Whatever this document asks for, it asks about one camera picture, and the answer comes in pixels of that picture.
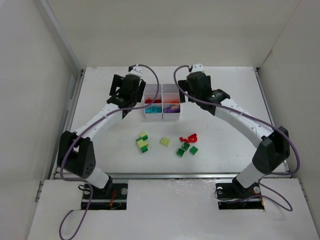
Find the red rounded lego brick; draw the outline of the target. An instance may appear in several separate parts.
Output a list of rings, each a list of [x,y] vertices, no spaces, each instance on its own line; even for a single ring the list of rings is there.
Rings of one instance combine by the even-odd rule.
[[[162,102],[161,99],[151,99],[151,98],[148,98],[148,99],[145,99],[145,100],[144,100],[144,103],[145,103],[145,104],[151,104],[151,103],[160,104],[161,102]]]

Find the purple curved lego brick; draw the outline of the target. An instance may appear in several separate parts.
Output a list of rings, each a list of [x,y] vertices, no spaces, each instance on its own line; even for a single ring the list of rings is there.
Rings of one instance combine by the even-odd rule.
[[[174,110],[174,111],[178,111],[178,110],[180,110],[180,106],[179,105],[173,105],[173,106],[171,106],[171,109]]]

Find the teal square lego brick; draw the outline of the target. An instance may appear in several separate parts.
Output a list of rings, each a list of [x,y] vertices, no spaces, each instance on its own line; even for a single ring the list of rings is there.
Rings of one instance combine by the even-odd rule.
[[[146,114],[154,114],[157,113],[157,111],[154,108],[146,108],[144,111]]]

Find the teal rounded lego brick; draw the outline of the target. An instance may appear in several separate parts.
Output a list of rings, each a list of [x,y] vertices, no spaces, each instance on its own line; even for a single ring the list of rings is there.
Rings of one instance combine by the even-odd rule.
[[[152,106],[151,113],[152,114],[160,114],[162,112],[162,108],[160,106]]]

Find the red round lego piece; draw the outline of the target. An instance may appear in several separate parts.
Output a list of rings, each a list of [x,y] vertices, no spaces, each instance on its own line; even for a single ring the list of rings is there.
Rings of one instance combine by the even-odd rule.
[[[188,139],[188,141],[189,141],[190,143],[196,143],[196,142],[198,141],[198,136],[197,136],[196,133],[194,133],[194,134],[188,136],[187,139]]]

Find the orange round lego piece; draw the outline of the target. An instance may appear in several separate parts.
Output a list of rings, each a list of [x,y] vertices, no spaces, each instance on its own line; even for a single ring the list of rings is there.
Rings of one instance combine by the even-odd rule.
[[[163,99],[164,104],[179,104],[180,99],[179,98],[165,98]]]

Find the small red lego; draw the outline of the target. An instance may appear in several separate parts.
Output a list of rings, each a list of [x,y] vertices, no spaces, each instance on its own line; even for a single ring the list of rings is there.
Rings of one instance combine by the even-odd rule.
[[[184,142],[186,139],[181,136],[181,137],[179,138],[179,140],[180,140],[181,142]]]

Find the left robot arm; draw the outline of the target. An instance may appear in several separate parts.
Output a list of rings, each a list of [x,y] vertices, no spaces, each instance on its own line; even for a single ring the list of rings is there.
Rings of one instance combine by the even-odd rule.
[[[127,75],[113,76],[106,104],[85,125],[76,131],[65,131],[59,141],[57,166],[92,185],[107,196],[112,189],[112,178],[96,164],[94,137],[122,120],[141,102],[146,82],[141,73],[131,70]]]

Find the right white divided container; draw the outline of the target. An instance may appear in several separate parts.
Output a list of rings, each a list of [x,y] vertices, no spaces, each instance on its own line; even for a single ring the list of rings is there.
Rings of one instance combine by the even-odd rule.
[[[180,119],[181,101],[180,91],[175,84],[162,85],[162,118],[165,121]]]

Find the left white divided container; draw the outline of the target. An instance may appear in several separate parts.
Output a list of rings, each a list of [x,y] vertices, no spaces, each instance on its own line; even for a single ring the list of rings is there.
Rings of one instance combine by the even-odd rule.
[[[144,116],[147,121],[160,121],[163,119],[162,86],[147,84],[143,94]]]

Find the lime square lego brick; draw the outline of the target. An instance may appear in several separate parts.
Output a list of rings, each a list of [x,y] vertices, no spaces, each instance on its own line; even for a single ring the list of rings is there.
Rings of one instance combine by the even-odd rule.
[[[171,144],[171,140],[167,137],[162,137],[159,143],[165,147],[168,147]]]

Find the green lego brick right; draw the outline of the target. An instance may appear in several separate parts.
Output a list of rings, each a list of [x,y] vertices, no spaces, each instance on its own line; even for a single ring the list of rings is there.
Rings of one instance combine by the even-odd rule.
[[[194,156],[198,151],[199,149],[197,147],[192,146],[189,150],[189,153]]]

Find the green lego brick lower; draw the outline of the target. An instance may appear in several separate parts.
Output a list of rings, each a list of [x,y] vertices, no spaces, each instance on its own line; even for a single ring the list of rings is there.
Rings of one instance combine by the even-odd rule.
[[[178,157],[180,157],[180,158],[183,157],[184,153],[185,153],[185,150],[182,149],[182,148],[179,148],[179,149],[176,151],[176,155],[177,155]]]

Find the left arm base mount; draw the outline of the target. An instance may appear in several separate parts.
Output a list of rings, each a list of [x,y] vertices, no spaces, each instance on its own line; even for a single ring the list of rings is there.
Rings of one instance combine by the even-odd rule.
[[[128,183],[113,183],[108,195],[93,188],[89,210],[122,211],[127,209]]]

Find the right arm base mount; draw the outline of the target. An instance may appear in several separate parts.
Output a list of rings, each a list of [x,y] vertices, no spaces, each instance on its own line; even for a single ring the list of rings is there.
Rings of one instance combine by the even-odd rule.
[[[261,189],[257,182],[249,188],[236,190],[232,182],[217,182],[214,196],[219,210],[264,210]]]

